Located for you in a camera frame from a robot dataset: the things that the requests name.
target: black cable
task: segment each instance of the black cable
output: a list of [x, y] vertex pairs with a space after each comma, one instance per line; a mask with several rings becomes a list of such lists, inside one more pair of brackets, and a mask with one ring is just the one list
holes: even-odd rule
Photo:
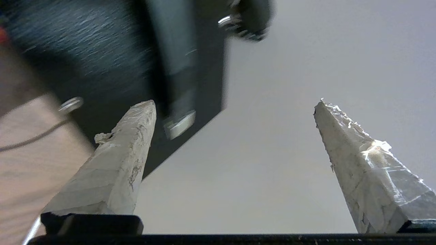
[[16, 144], [12, 144], [12, 145], [0, 146], [0, 153], [8, 151], [8, 150], [13, 150], [13, 149], [16, 149], [16, 148], [20, 148], [20, 147], [26, 146], [28, 144], [32, 144], [33, 142], [38, 141], [38, 140], [46, 137], [47, 135], [51, 134], [52, 132], [54, 132], [55, 130], [60, 128], [62, 125], [66, 124], [68, 122], [70, 122], [69, 119], [66, 119], [66, 120], [63, 120], [61, 122], [58, 122], [57, 124], [55, 124], [54, 126], [49, 128], [44, 133], [41, 133], [41, 134], [39, 134], [39, 135], [37, 135], [37, 136], [35, 136], [33, 138], [30, 138], [28, 140], [25, 140], [25, 141], [22, 141], [22, 142], [19, 142], [19, 143], [16, 143]]

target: tape-wrapped post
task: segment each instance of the tape-wrapped post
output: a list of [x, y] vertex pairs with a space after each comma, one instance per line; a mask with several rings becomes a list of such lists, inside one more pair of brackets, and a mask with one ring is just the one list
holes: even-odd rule
[[48, 233], [68, 214], [132, 214], [156, 122], [153, 101], [132, 106], [99, 147], [43, 209]]
[[436, 231], [436, 196], [337, 105], [315, 107], [315, 121], [360, 233]]

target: dark fabric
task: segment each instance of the dark fabric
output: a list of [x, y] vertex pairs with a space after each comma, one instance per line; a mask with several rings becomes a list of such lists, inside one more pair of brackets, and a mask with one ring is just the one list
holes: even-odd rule
[[197, 118], [180, 137], [167, 140], [163, 71], [146, 8], [140, 0], [14, 0], [2, 10], [6, 30], [46, 86], [61, 102], [80, 96], [72, 113], [93, 142], [129, 109], [153, 99], [157, 123], [144, 177], [221, 111], [225, 33], [221, 12], [205, 14], [195, 1], [199, 66]]

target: red object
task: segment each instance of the red object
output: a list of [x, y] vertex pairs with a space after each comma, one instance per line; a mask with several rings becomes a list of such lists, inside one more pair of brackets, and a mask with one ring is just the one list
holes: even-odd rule
[[5, 44], [9, 42], [9, 37], [7, 32], [3, 27], [0, 27], [0, 44]]

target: gray wall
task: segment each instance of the gray wall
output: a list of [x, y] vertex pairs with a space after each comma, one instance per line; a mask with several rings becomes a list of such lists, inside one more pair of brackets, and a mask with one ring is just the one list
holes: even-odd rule
[[436, 1], [276, 5], [269, 38], [228, 42], [227, 109], [143, 182], [146, 233], [355, 232], [322, 97], [436, 188]]

